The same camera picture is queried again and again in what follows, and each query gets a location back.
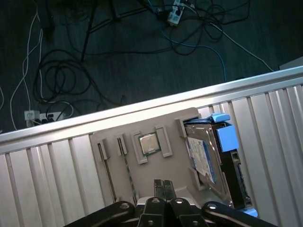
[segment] blue plastic clip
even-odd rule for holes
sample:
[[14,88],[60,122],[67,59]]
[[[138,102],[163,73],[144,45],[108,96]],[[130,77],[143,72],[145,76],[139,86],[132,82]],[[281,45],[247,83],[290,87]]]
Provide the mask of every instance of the blue plastic clip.
[[227,152],[239,148],[236,130],[233,125],[217,129],[217,133],[222,152]]
[[240,211],[242,211],[243,213],[246,213],[246,214],[248,214],[248,215],[251,215],[251,216],[253,216],[253,217],[255,217],[255,218],[257,218],[258,217],[258,212],[256,211],[256,209],[254,209],[254,208],[252,208],[252,209],[243,209],[243,210],[240,210]]
[[226,113],[213,113],[207,118],[214,123],[229,121],[231,117]]

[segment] corrugated metal panel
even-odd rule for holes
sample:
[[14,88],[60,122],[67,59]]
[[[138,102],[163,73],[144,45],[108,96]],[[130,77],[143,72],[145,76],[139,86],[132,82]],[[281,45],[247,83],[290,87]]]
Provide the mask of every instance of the corrugated metal panel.
[[0,156],[0,226],[61,227],[103,208],[89,136]]
[[2,134],[0,226],[60,227],[104,207],[106,169],[88,135],[191,107],[231,115],[260,217],[303,226],[302,84],[298,67]]
[[211,105],[231,115],[240,140],[242,173],[260,218],[302,226],[303,92],[301,86]]

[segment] white cable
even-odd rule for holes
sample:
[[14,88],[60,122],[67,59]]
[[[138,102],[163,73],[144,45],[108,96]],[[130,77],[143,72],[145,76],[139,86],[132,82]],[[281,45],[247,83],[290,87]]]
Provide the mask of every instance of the white cable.
[[238,47],[240,47],[242,50],[244,50],[246,53],[249,53],[251,56],[253,56],[254,58],[258,59],[259,61],[261,61],[270,71],[274,71],[271,67],[269,67],[269,65],[266,64],[266,62],[257,57],[256,55],[254,55],[252,52],[248,51],[247,49],[245,49],[243,46],[241,46],[239,43],[237,43],[236,41],[234,41],[229,35],[227,35],[222,29],[220,29],[218,26],[214,25],[213,23],[210,23],[212,26],[214,26],[216,29],[218,29],[219,31],[221,31],[230,41],[232,41],[234,44],[236,44]]
[[40,30],[40,36],[39,36],[39,42],[38,44],[31,50],[29,51],[29,43],[30,43],[30,37],[31,37],[31,33],[32,33],[32,28],[33,28],[33,24],[34,24],[34,21],[37,17],[38,13],[36,12],[33,20],[32,20],[32,23],[31,23],[31,26],[30,26],[30,29],[29,29],[29,36],[28,36],[28,41],[27,41],[27,56],[26,58],[24,59],[23,63],[22,63],[22,73],[23,73],[23,78],[20,80],[19,84],[17,85],[15,91],[13,92],[11,98],[10,98],[10,102],[9,102],[9,107],[10,107],[10,116],[11,116],[11,120],[12,120],[12,123],[13,123],[13,126],[14,126],[14,129],[17,130],[16,128],[16,125],[15,125],[15,121],[14,121],[14,117],[13,117],[13,111],[12,111],[12,101],[13,101],[13,98],[15,96],[15,93],[17,92],[17,90],[19,89],[20,85],[22,82],[24,82],[24,85],[26,87],[26,90],[27,90],[27,97],[28,97],[28,104],[29,104],[29,110],[30,110],[30,107],[31,107],[31,103],[30,103],[30,98],[29,98],[29,92],[28,92],[28,88],[27,88],[27,84],[26,84],[26,81],[25,81],[25,77],[27,76],[27,72],[28,72],[28,57],[29,55],[34,51],[34,49],[37,48],[37,46],[40,44],[40,42],[42,41],[42,38],[43,38],[43,31]]
[[1,111],[1,109],[2,109],[2,107],[3,107],[3,105],[4,105],[4,94],[3,94],[3,91],[2,91],[2,88],[0,87],[0,92],[1,92],[1,96],[2,96],[2,103],[1,103],[1,105],[0,105],[0,111]]
[[[42,42],[40,42],[39,64],[41,62],[41,57],[42,57]],[[43,97],[43,94],[42,94],[43,79],[42,79],[41,69],[39,69],[39,74],[40,74],[40,95],[41,95],[41,98],[44,100],[44,97]],[[68,116],[65,116],[65,118],[70,118],[74,114],[74,107],[69,102],[66,102],[66,101],[60,101],[60,103],[65,103],[65,104],[67,104],[67,105],[69,105],[71,107],[71,114],[68,115]]]

